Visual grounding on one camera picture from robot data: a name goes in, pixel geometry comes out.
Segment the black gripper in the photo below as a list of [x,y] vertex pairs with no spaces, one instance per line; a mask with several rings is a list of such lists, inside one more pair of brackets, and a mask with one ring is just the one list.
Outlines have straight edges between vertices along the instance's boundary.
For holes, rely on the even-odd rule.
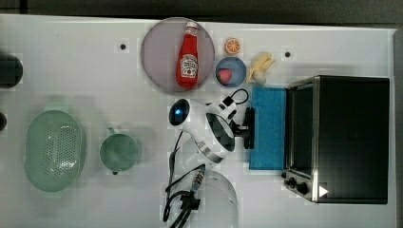
[[235,122],[230,123],[230,128],[233,131],[235,137],[245,138],[248,135],[248,127],[237,124]]

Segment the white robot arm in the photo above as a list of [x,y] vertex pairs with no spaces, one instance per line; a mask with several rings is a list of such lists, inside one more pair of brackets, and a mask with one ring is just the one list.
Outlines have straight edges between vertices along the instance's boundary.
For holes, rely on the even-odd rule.
[[244,123],[233,117],[237,105],[231,98],[212,104],[179,99],[168,113],[172,127],[190,138],[176,143],[169,156],[169,179],[163,221],[168,228],[239,228],[237,193],[216,168],[236,150],[236,138],[254,145],[254,111]]

